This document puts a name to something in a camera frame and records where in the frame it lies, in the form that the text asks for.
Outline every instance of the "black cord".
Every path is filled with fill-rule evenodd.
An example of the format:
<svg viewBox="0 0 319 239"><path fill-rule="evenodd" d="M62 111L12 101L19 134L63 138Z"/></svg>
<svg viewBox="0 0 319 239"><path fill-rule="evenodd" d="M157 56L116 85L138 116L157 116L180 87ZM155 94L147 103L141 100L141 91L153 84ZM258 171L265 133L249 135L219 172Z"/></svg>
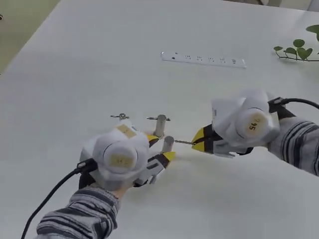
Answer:
<svg viewBox="0 0 319 239"><path fill-rule="evenodd" d="M38 214L38 212L44 207L44 205L50 200L50 198L53 196L53 194L72 176L78 173L82 172L92 172L97 169L97 163L94 161L93 158L84 160L80 163L78 163L77 168L74 169L72 172L70 172L68 175L66 175L60 182L55 185L55 187L51 190L51 192L46 196L46 198L43 200L43 202L35 209L35 211L31 214L28 221L25 224L21 239L25 238L25 235L29 229L29 226L33 220L33 218Z"/></svg>
<svg viewBox="0 0 319 239"><path fill-rule="evenodd" d="M312 101L308 101L308 100L304 100L304 99L298 99L298 98L287 98L287 99L283 99L283 104L287 104L290 102L298 102L298 103L304 103L310 106L313 106L315 108L317 108L319 110L319 105L315 102Z"/></svg>
<svg viewBox="0 0 319 239"><path fill-rule="evenodd" d="M269 104L269 112L278 112L282 107L284 107L286 104L290 102L298 102L298 103L304 103L310 106L313 106L319 110L319 105L315 102L308 101L305 99L299 99L299 98L286 98L283 99L281 97L275 98L273 100L268 101Z"/></svg>

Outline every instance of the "power socket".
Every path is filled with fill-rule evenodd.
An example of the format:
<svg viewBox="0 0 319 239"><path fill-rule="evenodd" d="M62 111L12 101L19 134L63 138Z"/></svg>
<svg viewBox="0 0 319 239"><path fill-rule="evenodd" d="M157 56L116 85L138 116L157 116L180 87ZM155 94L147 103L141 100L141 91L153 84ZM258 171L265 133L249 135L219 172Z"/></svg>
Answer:
<svg viewBox="0 0 319 239"><path fill-rule="evenodd" d="M225 66L235 68L246 68L243 59L225 58L225 57L206 57L200 55L185 55L178 52L162 52L161 58L163 61L186 62L209 66Z"/></svg>

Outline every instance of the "striped shirt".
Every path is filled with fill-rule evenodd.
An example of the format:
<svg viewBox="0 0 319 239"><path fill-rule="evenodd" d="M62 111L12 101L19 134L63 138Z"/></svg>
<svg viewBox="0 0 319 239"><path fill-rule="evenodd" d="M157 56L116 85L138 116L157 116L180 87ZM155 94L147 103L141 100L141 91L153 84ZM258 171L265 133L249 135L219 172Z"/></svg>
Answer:
<svg viewBox="0 0 319 239"><path fill-rule="evenodd" d="M280 135L268 150L281 160L319 175L319 126L298 117L280 120Z"/></svg>
<svg viewBox="0 0 319 239"><path fill-rule="evenodd" d="M280 120L280 135L268 150L281 160L319 175L319 126L298 117ZM36 239L105 239L117 228L119 201L96 187L77 191L66 208L46 214Z"/></svg>
<svg viewBox="0 0 319 239"><path fill-rule="evenodd" d="M104 239L117 228L119 200L97 187L78 190L66 208L46 214L36 239Z"/></svg>

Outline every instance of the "white table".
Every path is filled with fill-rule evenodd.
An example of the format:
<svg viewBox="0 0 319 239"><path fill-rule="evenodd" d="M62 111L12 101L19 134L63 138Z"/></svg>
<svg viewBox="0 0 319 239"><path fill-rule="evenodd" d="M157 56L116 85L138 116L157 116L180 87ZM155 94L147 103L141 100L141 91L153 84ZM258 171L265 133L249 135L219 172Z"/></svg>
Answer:
<svg viewBox="0 0 319 239"><path fill-rule="evenodd" d="M319 102L319 65L283 62L272 48L302 37L319 14L211 0L63 0L0 80L0 231L19 238L90 137L126 113L142 130L166 114L166 133L191 140L211 121L210 99L247 87ZM245 59L247 69L164 62L162 51ZM319 122L319 112L292 104ZM154 151L161 148L161 143ZM312 239L319 179L263 149L234 159L174 146L177 160L155 185L132 189L113 239ZM68 181L36 217L66 205Z"/></svg>

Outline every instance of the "grey metal cylinder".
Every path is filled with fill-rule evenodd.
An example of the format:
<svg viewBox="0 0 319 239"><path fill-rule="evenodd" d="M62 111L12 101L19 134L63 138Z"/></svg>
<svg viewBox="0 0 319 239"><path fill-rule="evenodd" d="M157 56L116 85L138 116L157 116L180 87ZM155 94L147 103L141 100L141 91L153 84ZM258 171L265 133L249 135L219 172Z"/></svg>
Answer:
<svg viewBox="0 0 319 239"><path fill-rule="evenodd" d="M174 138L172 136L166 136L164 138L163 149L161 150L162 153L171 152L173 149Z"/></svg>
<svg viewBox="0 0 319 239"><path fill-rule="evenodd" d="M159 115L157 122L156 122L156 128L154 131L154 135L162 138L164 136L164 129L165 129L165 123L166 123L166 116L165 115Z"/></svg>

